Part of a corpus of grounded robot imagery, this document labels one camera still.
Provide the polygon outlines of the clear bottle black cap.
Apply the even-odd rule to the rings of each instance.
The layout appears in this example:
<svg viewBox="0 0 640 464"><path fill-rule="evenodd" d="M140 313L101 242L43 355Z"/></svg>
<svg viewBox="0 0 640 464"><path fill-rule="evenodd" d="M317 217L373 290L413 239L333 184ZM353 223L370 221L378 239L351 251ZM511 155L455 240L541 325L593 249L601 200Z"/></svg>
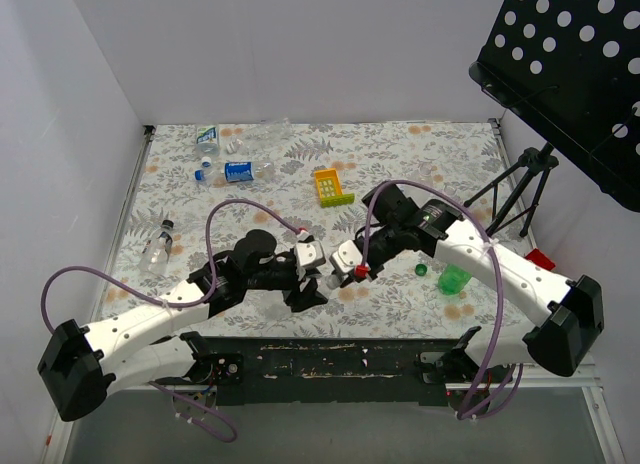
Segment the clear bottle black cap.
<svg viewBox="0 0 640 464"><path fill-rule="evenodd" d="M138 269L143 274L163 275L173 245L174 223L165 219L146 241Z"/></svg>

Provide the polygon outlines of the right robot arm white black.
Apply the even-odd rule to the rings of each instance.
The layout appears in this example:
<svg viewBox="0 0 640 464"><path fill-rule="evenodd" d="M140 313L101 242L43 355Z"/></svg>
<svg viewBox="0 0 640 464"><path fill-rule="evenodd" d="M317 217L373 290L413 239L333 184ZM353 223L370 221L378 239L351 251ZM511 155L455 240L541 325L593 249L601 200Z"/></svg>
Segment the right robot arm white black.
<svg viewBox="0 0 640 464"><path fill-rule="evenodd" d="M375 279L404 251L454 265L528 320L517 333L501 328L467 333L452 357L460 379L471 382L489 367L525 363L572 376L604 329L601 285L586 275L571 280L536 265L490 239L454 202L437 196L417 205L402 185L386 181L364 197L366 221L380 227L338 246L330 257L335 274L345 283Z"/></svg>

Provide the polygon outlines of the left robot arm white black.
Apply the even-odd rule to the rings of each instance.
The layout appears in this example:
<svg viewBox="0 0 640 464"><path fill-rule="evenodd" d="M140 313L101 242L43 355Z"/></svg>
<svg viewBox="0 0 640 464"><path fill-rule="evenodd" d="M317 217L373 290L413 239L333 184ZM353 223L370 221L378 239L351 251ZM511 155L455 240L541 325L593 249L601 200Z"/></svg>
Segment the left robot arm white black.
<svg viewBox="0 0 640 464"><path fill-rule="evenodd" d="M317 292L326 261L320 242L301 232L290 250L276 246L270 233L251 230L154 304L84 326L60 324L37 367L59 417L78 420L108 396L158 379L215 380L218 359L191 328L242 303L250 290L280 291L294 312L325 303Z"/></svg>

